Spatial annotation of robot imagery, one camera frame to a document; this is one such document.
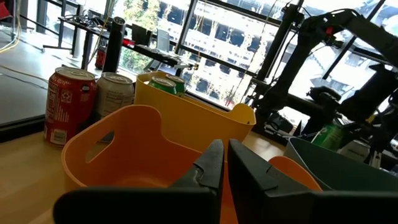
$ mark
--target glass window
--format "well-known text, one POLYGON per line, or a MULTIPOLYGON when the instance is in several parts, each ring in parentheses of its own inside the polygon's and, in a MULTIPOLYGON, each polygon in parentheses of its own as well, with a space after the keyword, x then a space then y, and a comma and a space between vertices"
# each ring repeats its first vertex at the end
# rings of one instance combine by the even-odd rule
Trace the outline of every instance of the glass window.
POLYGON ((305 0, 303 7, 312 15, 317 16, 326 12, 337 9, 354 9, 360 14, 366 16, 369 14, 379 0, 336 0, 336 1, 319 1, 319 0, 305 0))
POLYGON ((169 32, 170 39, 177 41, 187 15, 190 0, 117 0, 113 16, 120 16, 128 24, 137 24, 156 32, 169 32))
POLYGON ((263 22, 200 1, 195 8, 185 45, 242 68, 248 68, 254 57, 249 70, 256 72, 278 30, 268 24, 262 34, 263 28, 263 22))
MULTIPOLYGON (((67 4, 65 15, 75 15, 77 12, 77 8, 70 6, 67 4)), ((47 12, 45 15, 45 26, 55 32, 60 32, 60 21, 58 17, 61 16, 61 7, 51 4, 51 2, 47 2, 47 12)), ((75 27, 73 25, 63 23, 63 39, 62 41, 68 44, 72 43, 73 33, 75 31, 75 27)), ((45 33, 49 36, 52 36, 58 39, 58 36, 46 30, 45 33)))
POLYGON ((81 4, 81 5, 88 7, 96 12, 104 14, 107 0, 68 0, 68 1, 71 1, 71 2, 74 2, 77 4, 81 4))
MULTIPOLYGON (((182 55, 191 58, 193 54, 183 50, 182 55)), ((244 76, 241 72, 202 57, 199 57, 198 64, 197 71, 185 70, 182 75, 190 93, 229 109, 241 102, 250 83, 249 75, 244 76)))
MULTIPOLYGON (((291 32, 287 40, 290 40, 293 36, 291 32)), ((336 38, 341 40, 343 38, 342 33, 336 34, 336 38)), ((277 59, 276 66, 271 70, 271 76, 266 81, 270 82, 272 77, 278 77, 286 63, 289 61, 295 47, 297 45, 297 36, 295 36, 286 48, 287 41, 282 49, 287 49, 283 58, 282 54, 277 59)), ((322 76, 329 68, 331 63, 335 60, 338 50, 333 47, 325 47, 324 44, 319 44, 312 50, 312 54, 308 56, 304 65, 297 74, 292 86, 289 89, 289 93, 301 98, 308 98, 307 93, 311 87, 326 85, 339 94, 341 94, 342 100, 350 97, 354 91, 360 89, 374 74, 374 71, 368 69, 370 65, 375 64, 372 60, 368 60, 363 57, 359 57, 351 52, 341 59, 340 63, 332 71, 330 77, 327 80, 323 80, 322 76)), ((301 115, 294 110, 283 109, 282 113, 285 117, 289 118, 290 122, 294 125, 298 124, 301 119, 301 115)))
MULTIPOLYGON (((398 36, 398 3, 396 1, 387 0, 373 17, 372 22, 378 26, 383 26, 390 34, 398 36)), ((361 39, 356 39, 354 44, 357 47, 378 53, 376 49, 361 39)))
POLYGON ((282 20, 283 13, 281 9, 286 6, 287 3, 297 4, 298 0, 279 0, 275 3, 275 0, 226 0, 227 3, 234 6, 241 7, 243 9, 256 12, 265 16, 270 15, 274 19, 282 20))
MULTIPOLYGON (((170 40, 178 41, 182 24, 187 14, 190 0, 117 0, 113 16, 123 17, 128 24, 137 24, 156 32, 162 29, 169 33, 170 40)), ((151 63, 152 59, 123 48, 120 66, 133 72, 141 73, 151 63)))

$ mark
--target cable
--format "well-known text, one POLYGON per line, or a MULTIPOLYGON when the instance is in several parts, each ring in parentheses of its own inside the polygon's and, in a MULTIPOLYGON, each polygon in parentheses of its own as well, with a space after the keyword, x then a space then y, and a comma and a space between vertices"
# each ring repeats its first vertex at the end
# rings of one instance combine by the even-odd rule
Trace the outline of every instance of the cable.
MULTIPOLYGON (((260 36, 260 39, 259 39, 259 43, 261 43, 262 35, 263 35, 263 33, 266 31, 266 26, 267 26, 268 21, 269 21, 269 18, 270 18, 270 16, 271 16, 271 12, 272 12, 272 10, 274 9, 274 6, 276 5, 276 3, 277 3, 278 1, 279 1, 279 0, 275 0, 275 1, 274 1, 273 5, 271 6, 271 9, 270 9, 269 12, 268 12, 267 19, 266 19, 266 21, 265 21, 265 23, 264 23, 264 27, 262 28, 262 31, 261 31, 261 36, 260 36)), ((259 46, 258 46, 258 48, 257 48, 257 50, 256 50, 256 53, 258 52, 259 49, 260 49, 260 44, 259 44, 259 46)), ((248 66, 248 67, 246 68, 246 70, 244 71, 243 76, 242 76, 242 79, 241 79, 241 81, 239 82, 238 86, 236 87, 235 92, 231 95, 231 97, 229 97, 229 98, 227 99, 227 101, 228 101, 227 106, 229 106, 229 104, 231 103, 231 100, 229 100, 229 99, 232 99, 232 98, 235 96, 235 94, 236 94, 236 92, 237 92, 237 90, 238 90, 240 84, 242 83, 242 80, 243 80, 244 76, 247 74, 247 72, 248 72, 248 70, 249 70, 249 68, 250 68, 250 65, 253 63, 254 56, 256 56, 256 53, 253 54, 253 57, 251 58, 251 60, 250 60, 250 62, 249 62, 249 66, 248 66)))
POLYGON ((48 83, 48 82, 49 82, 48 80, 46 80, 46 79, 44 79, 44 78, 40 78, 40 77, 37 77, 37 76, 35 76, 35 75, 31 75, 31 74, 28 74, 28 73, 25 73, 25 72, 21 72, 21 71, 18 71, 18 70, 14 70, 14 69, 9 68, 9 67, 6 67, 6 66, 4 66, 4 65, 0 65, 0 67, 1 67, 1 68, 4 68, 4 69, 7 69, 7 70, 10 70, 10 71, 12 71, 12 72, 19 73, 19 74, 21 74, 21 75, 26 75, 26 76, 28 76, 28 77, 32 77, 32 78, 36 78, 36 79, 42 80, 42 81, 45 82, 45 83, 48 83))
POLYGON ((10 43, 8 43, 6 46, 4 46, 2 49, 0 49, 0 54, 3 53, 3 52, 8 51, 8 50, 10 50, 10 49, 13 49, 13 48, 16 47, 16 46, 18 45, 18 43, 19 43, 19 39, 20 39, 20 37, 21 37, 21 32, 22 32, 22 29, 21 29, 21 20, 20 20, 20 16, 19 16, 19 12, 20 12, 20 9, 21 9, 21 2, 22 2, 22 0, 19 0, 19 2, 18 2, 18 7, 17 7, 17 15, 14 15, 14 17, 16 16, 17 21, 18 21, 17 36, 16 36, 10 43))
POLYGON ((284 56, 285 56, 285 53, 286 53, 286 51, 287 51, 287 48, 289 47, 291 41, 293 40, 293 38, 296 36, 296 34, 297 34, 298 32, 299 32, 299 30, 296 30, 296 31, 294 32, 292 38, 290 38, 290 40, 287 42, 286 47, 285 47, 285 49, 284 49, 284 52, 282 53, 282 56, 281 56, 281 58, 280 58, 280 60, 279 60, 278 66, 276 67, 275 73, 274 73, 274 75, 272 76, 271 83, 274 82, 274 80, 275 80, 276 73, 278 72, 279 66, 280 66, 280 64, 282 63, 282 59, 283 59, 284 56))
MULTIPOLYGON (((112 5, 110 5, 109 9, 113 9, 113 6, 114 6, 114 3, 115 3, 115 2, 116 2, 116 1, 113 1, 113 2, 112 2, 112 5)), ((93 60, 95 54, 97 53, 97 51, 98 51, 98 49, 99 49, 99 47, 100 47, 100 39, 102 38, 102 35, 103 35, 103 33, 104 33, 104 30, 105 30, 106 23, 108 22, 108 19, 109 19, 110 15, 111 15, 111 10, 109 10, 108 15, 106 15, 106 19, 105 19, 104 25, 102 26, 101 32, 99 32, 99 36, 98 36, 97 42, 95 43, 95 48, 94 48, 93 54, 91 54, 91 57, 90 57, 90 59, 89 59, 87 65, 86 65, 86 67, 85 67, 85 70, 87 70, 88 65, 89 65, 90 62, 93 60)))
POLYGON ((310 17, 312 17, 311 14, 307 11, 306 8, 302 7, 302 9, 303 9, 310 17))
MULTIPOLYGON (((200 21, 200 32, 203 33, 203 21, 205 20, 205 11, 206 11, 206 4, 207 4, 207 0, 205 0, 205 5, 203 6, 204 10, 203 10, 203 17, 200 21)), ((198 49, 198 57, 197 57, 197 62, 196 64, 199 64, 199 59, 200 59, 200 48, 198 49)), ((193 75, 195 74, 195 69, 193 69, 192 75, 189 78, 189 80, 187 81, 187 85, 191 82, 193 75)))
POLYGON ((324 47, 326 47, 326 45, 324 45, 324 46, 322 46, 322 47, 320 47, 320 48, 318 48, 318 49, 316 49, 316 50, 314 50, 313 52, 311 52, 308 56, 311 56, 311 55, 313 55, 315 52, 317 52, 317 51, 319 51, 320 49, 322 49, 322 48, 324 48, 324 47))
POLYGON ((32 85, 32 86, 34 86, 34 87, 36 87, 36 88, 41 88, 41 89, 43 89, 43 90, 47 90, 46 87, 40 86, 40 85, 38 85, 38 84, 36 84, 36 83, 32 83, 32 82, 29 82, 29 81, 21 80, 21 79, 19 79, 19 78, 12 77, 12 76, 10 76, 10 75, 6 75, 6 74, 3 74, 3 73, 0 73, 0 75, 4 75, 5 77, 13 78, 13 79, 18 80, 18 81, 20 81, 20 82, 30 84, 30 85, 32 85))

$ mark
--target teal bin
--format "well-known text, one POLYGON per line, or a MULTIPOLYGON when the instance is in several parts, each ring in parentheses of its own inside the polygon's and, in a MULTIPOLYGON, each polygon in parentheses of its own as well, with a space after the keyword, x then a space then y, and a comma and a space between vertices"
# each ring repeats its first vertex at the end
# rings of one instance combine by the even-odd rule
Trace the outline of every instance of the teal bin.
POLYGON ((308 141, 290 138, 284 156, 299 163, 323 190, 398 192, 398 178, 308 141))

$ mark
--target wooden table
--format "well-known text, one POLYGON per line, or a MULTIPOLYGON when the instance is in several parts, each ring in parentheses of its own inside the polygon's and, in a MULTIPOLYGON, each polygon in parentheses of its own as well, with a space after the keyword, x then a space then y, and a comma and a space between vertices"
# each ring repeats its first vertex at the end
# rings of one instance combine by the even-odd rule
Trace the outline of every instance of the wooden table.
MULTIPOLYGON (((265 160, 284 149, 256 133, 244 145, 265 160)), ((64 193, 61 150, 42 133, 0 144, 0 223, 53 223, 52 206, 64 193)))

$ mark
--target bin handle hole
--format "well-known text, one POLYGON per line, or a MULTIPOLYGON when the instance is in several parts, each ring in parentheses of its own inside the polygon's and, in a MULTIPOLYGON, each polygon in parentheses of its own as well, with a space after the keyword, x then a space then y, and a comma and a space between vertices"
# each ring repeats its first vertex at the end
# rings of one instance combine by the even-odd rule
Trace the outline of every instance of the bin handle hole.
POLYGON ((94 144, 86 154, 86 163, 91 163, 99 154, 101 154, 113 141, 113 131, 105 134, 94 144))

